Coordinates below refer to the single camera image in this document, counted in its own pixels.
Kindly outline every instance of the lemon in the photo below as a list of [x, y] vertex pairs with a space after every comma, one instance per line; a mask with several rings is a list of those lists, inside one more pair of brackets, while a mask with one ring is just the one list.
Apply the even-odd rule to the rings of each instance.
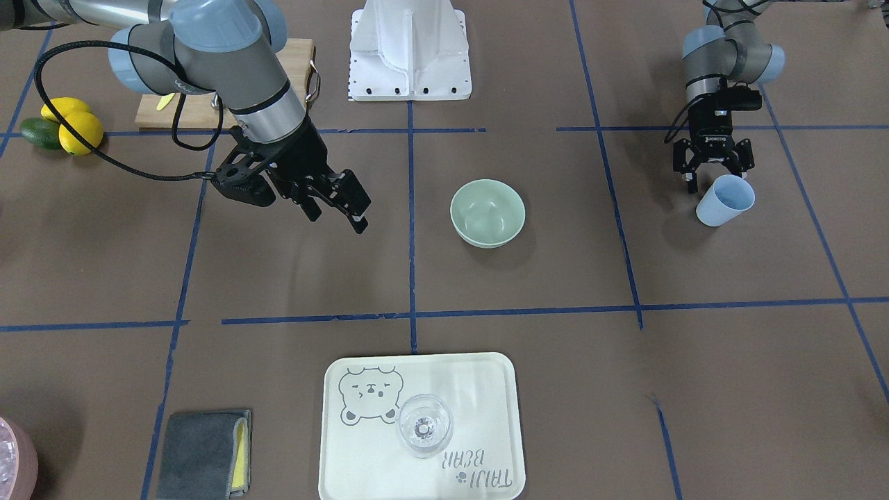
[[[77, 111], [85, 111], [87, 113], [92, 113], [92, 109], [90, 109], [90, 105], [76, 99], [74, 97], [57, 97], [55, 99], [51, 99], [52, 105], [59, 110], [61, 115], [65, 118], [68, 117], [71, 113], [75, 113]], [[49, 107], [45, 104], [40, 109], [40, 116], [46, 120], [50, 120], [51, 122], [59, 123], [59, 120], [56, 119], [55, 115], [53, 115], [52, 111], [50, 111]]]
[[61, 149], [59, 144], [59, 124], [42, 118], [28, 118], [19, 125], [21, 136], [26, 141], [43, 149]]
[[[77, 130], [77, 133], [83, 135], [84, 139], [93, 146], [98, 147], [99, 143], [102, 142], [105, 130], [97, 117], [84, 111], [75, 111], [66, 116], [65, 119]], [[59, 143], [64, 150], [76, 157], [91, 153], [91, 150], [78, 141], [64, 126], [59, 129]]]

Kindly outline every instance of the robotic arm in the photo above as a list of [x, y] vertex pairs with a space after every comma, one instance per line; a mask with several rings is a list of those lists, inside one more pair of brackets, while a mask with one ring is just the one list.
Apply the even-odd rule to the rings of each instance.
[[256, 206], [275, 201], [275, 190], [315, 221], [316, 199], [348, 217], [357, 233], [367, 227], [371, 200], [350, 171], [327, 165], [327, 148], [291, 86], [275, 52], [287, 27], [271, 0], [12, 0], [0, 4], [0, 30], [51, 20], [120, 28], [111, 42], [159, 54], [180, 71], [150, 57], [109, 49], [117, 78], [138, 93], [215, 91], [234, 115], [237, 145], [208, 175], [226, 198]]
[[690, 194], [698, 190], [697, 169], [704, 163], [721, 163], [740, 177], [754, 167], [750, 140], [734, 142], [732, 112], [761, 109], [762, 95], [737, 84], [771, 82], [784, 68], [784, 51], [764, 43], [754, 24], [773, 0], [703, 3], [707, 26], [683, 43], [691, 140], [673, 144], [673, 170], [682, 174]]

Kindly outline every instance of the yellow fruit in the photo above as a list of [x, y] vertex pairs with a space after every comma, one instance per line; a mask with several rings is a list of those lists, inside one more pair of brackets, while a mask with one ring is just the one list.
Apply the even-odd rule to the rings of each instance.
[[[75, 111], [66, 116], [65, 119], [77, 130], [77, 133], [83, 135], [84, 139], [93, 146], [98, 147], [99, 143], [102, 142], [105, 130], [97, 117], [83, 111]], [[59, 144], [69, 154], [76, 157], [91, 153], [91, 150], [78, 141], [64, 125], [59, 128]]]
[[[68, 117], [71, 113], [75, 113], [77, 111], [85, 111], [87, 113], [92, 113], [92, 109], [90, 109], [89, 104], [75, 99], [73, 97], [57, 97], [55, 99], [51, 99], [52, 105], [59, 110], [61, 115], [65, 118]], [[50, 120], [51, 122], [59, 123], [59, 120], [56, 119], [55, 115], [53, 115], [52, 111], [44, 104], [44, 106], [40, 109], [40, 116], [45, 120]]]

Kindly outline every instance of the gray towel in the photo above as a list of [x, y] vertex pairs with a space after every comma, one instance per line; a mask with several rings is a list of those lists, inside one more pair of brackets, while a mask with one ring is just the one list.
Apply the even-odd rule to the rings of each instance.
[[171, 415], [164, 435], [157, 500], [228, 500], [237, 426], [244, 422], [249, 435], [250, 420], [248, 409]]

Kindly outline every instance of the folded cloth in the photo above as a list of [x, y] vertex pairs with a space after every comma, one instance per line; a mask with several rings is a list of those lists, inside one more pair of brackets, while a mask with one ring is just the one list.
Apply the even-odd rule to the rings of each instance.
[[251, 428], [249, 409], [171, 415], [157, 500], [228, 500], [247, 491]]

